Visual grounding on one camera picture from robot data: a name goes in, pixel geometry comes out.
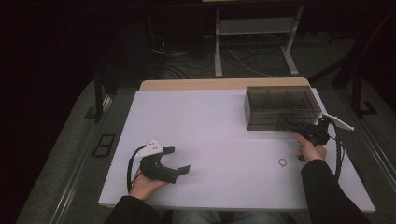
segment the person's arm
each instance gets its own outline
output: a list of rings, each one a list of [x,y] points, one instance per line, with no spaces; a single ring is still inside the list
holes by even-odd
[[[120,199],[105,223],[160,223],[160,214],[144,201],[166,184],[143,176],[138,169],[129,196]]]
[[[314,147],[308,140],[295,134],[301,143],[298,155],[304,155],[301,171],[306,202],[313,224],[370,223],[361,210],[345,195],[324,161],[326,148]]]

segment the human hand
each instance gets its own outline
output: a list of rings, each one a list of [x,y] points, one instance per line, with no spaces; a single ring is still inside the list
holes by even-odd
[[[160,187],[167,185],[168,183],[160,180],[152,180],[145,177],[140,169],[137,169],[135,180],[132,184],[129,196],[136,197],[142,201],[147,200],[151,195]]]
[[[297,149],[296,154],[297,156],[304,156],[305,161],[303,162],[303,165],[306,165],[313,160],[324,161],[326,157],[326,148],[324,146],[317,145],[314,147],[311,142],[297,133],[294,134],[294,137],[301,144],[300,148]]]

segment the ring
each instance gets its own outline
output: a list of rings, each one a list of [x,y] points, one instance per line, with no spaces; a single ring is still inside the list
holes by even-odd
[[[286,166],[288,164],[288,162],[285,159],[280,159],[278,161],[279,165],[283,168],[284,166]]]

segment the person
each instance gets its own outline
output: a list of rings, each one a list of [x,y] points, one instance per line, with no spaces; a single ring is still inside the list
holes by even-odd
[[[363,212],[345,195],[338,181],[332,174],[328,164],[324,161],[326,148],[324,146],[313,146],[308,140],[295,134],[294,137],[301,146],[297,149],[297,156],[303,155],[303,179],[304,193],[308,205],[309,215],[313,224],[347,224],[360,223],[369,224],[370,220]],[[106,224],[110,223],[160,223],[160,214],[144,201],[148,199],[158,188],[166,185],[162,181],[154,181],[136,172],[136,180],[132,185],[129,196],[124,196],[110,213]],[[241,213],[240,218],[246,222],[240,223],[285,223],[282,214],[276,213]],[[175,212],[174,223],[215,223],[219,217],[215,212]]]

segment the gray carpet floor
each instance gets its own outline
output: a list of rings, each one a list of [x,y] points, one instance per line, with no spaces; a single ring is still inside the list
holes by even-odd
[[[282,38],[279,36],[267,36],[258,48],[243,46],[240,44],[243,43],[241,40],[223,39],[223,77],[265,77],[263,74],[289,77],[288,68],[279,51],[280,40]],[[352,39],[336,39],[329,44],[328,40],[327,35],[296,38],[292,57],[301,77],[311,77],[341,59],[354,43]],[[198,56],[188,50],[178,49],[180,52],[171,57],[173,62],[162,61],[167,64],[162,77],[213,78],[213,46],[208,46]],[[261,74],[248,71],[238,61],[233,60],[233,55],[227,50]],[[396,114],[378,96],[370,83],[363,82],[362,100],[370,101],[378,114],[364,116],[363,120],[357,119],[350,109],[350,87],[344,90],[335,90],[332,87],[336,72],[314,83],[312,87],[317,88],[330,114],[357,128],[353,133],[341,131],[340,135],[346,152],[360,172],[361,180],[376,208],[376,212],[367,214],[367,217],[374,224],[393,223],[396,220],[395,190],[378,165],[359,127],[364,122],[389,160],[396,165]],[[18,223],[104,222],[111,209],[99,205],[98,200],[136,90],[137,88],[132,87],[119,89],[116,95],[108,99],[111,105],[106,107],[100,122],[94,123],[90,116],[86,116],[94,108],[93,85],[87,87],[71,111]],[[115,134],[115,142],[108,157],[96,158],[91,153],[102,134]],[[290,214],[299,224],[310,223],[307,211]]]

